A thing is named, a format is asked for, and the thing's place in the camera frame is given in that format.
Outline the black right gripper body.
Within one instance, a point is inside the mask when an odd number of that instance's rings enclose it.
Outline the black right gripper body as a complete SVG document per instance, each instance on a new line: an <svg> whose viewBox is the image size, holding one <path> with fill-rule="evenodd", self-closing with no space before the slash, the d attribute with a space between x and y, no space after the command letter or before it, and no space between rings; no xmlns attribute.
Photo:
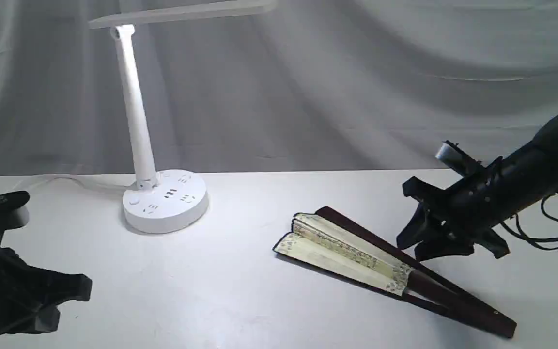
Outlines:
<svg viewBox="0 0 558 349"><path fill-rule="evenodd" d="M434 206L443 236L498 242L490 230L541 200L541 156L509 155L476 169L444 190Z"/></svg>

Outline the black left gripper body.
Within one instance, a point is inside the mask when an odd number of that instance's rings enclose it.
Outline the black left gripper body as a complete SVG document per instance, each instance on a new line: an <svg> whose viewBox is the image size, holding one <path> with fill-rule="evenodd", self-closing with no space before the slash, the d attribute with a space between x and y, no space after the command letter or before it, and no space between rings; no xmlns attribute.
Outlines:
<svg viewBox="0 0 558 349"><path fill-rule="evenodd" d="M42 333L42 270L0 249L0 335Z"/></svg>

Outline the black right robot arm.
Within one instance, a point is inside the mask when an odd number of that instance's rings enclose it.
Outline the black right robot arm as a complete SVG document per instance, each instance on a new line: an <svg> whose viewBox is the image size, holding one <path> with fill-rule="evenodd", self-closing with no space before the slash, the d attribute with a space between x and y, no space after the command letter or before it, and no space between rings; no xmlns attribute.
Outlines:
<svg viewBox="0 0 558 349"><path fill-rule="evenodd" d="M496 259L509 254L494 227L538 202L558 194L558 115L507 157L483 165L445 141L436 158L460 175L441 189L417 177L403 183L403 194L418 207L396 238L397 248L413 247L416 259L468 256L475 245Z"/></svg>

